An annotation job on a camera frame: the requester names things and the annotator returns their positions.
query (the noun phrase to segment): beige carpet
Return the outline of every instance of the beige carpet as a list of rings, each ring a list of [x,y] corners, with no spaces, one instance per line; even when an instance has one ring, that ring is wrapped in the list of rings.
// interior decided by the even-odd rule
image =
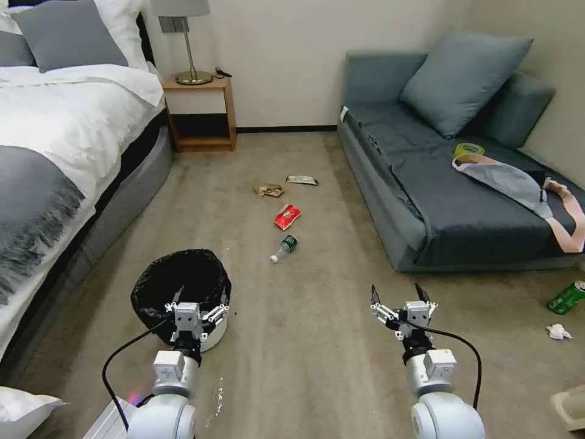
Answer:
[[[255,177],[288,174],[321,185],[285,185],[259,198]],[[272,223],[285,202],[303,215],[290,228],[298,251],[268,257],[285,236]],[[224,339],[204,354],[197,386],[198,438],[412,437],[413,399],[402,346],[369,312],[370,285],[384,303],[414,299],[418,281],[439,303],[434,327],[467,337],[484,360],[479,412],[491,438],[570,438],[549,406],[551,394],[585,381],[585,307],[554,316],[546,300],[578,269],[535,273],[397,274],[386,257],[335,134],[240,135],[233,154],[181,155],[164,187],[71,296],[20,385],[60,396],[35,438],[81,438],[108,404],[102,365],[144,327],[130,306],[141,272],[159,256],[209,248],[233,282]],[[562,322],[574,341],[548,338]],[[459,360],[458,394],[472,399],[473,354],[435,339]],[[147,393],[161,343],[149,337],[112,364],[122,397]],[[218,394],[221,409],[218,413]]]

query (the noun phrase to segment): throw pillow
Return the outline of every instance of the throw pillow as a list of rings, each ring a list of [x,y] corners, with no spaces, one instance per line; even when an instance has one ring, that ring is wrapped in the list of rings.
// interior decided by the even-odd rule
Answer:
[[[35,59],[24,37],[0,30],[0,67],[32,65]]]
[[[42,73],[80,65],[127,66],[93,0],[53,0],[16,13]]]
[[[0,437],[26,439],[61,405],[59,398],[0,387]]]
[[[447,32],[400,99],[441,135],[457,135],[512,75],[531,38]]]
[[[34,64],[29,45],[8,13],[8,5],[0,4],[0,67]]]

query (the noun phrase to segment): wooden nightstand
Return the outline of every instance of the wooden nightstand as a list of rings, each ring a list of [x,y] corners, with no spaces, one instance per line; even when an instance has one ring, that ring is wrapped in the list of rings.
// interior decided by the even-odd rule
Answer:
[[[179,151],[233,151],[236,115],[229,78],[209,84],[181,85],[175,77],[164,84],[172,135]]]

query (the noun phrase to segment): robotic arm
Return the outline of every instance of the robotic arm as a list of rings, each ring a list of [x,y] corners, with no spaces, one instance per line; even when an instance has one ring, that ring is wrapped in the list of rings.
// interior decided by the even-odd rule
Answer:
[[[414,433],[418,439],[485,439],[479,414],[453,394],[451,376],[457,364],[453,353],[449,349],[435,350],[427,336],[437,304],[420,286],[415,287],[419,300],[393,310],[380,303],[372,285],[370,306],[372,314],[393,330],[404,346],[402,361],[411,392],[418,399],[411,411]]]
[[[129,439],[194,439],[195,408],[189,403],[201,365],[201,343],[219,325],[230,307],[222,303],[201,315],[199,304],[173,302],[166,310],[174,316],[176,331],[171,351],[159,351],[153,368],[155,395],[140,407],[130,422]]]

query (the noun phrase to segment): wall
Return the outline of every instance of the wall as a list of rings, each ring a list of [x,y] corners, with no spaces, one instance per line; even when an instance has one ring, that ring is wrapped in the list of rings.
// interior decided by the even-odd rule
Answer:
[[[583,17],[583,0],[477,0],[466,27],[535,38],[521,70],[551,82],[556,95],[524,151],[585,188]]]
[[[189,19],[190,40],[200,68],[233,74],[238,126],[335,124],[346,51],[427,49],[471,2],[210,0],[211,15]],[[162,34],[148,9],[159,70],[186,70],[182,34]]]

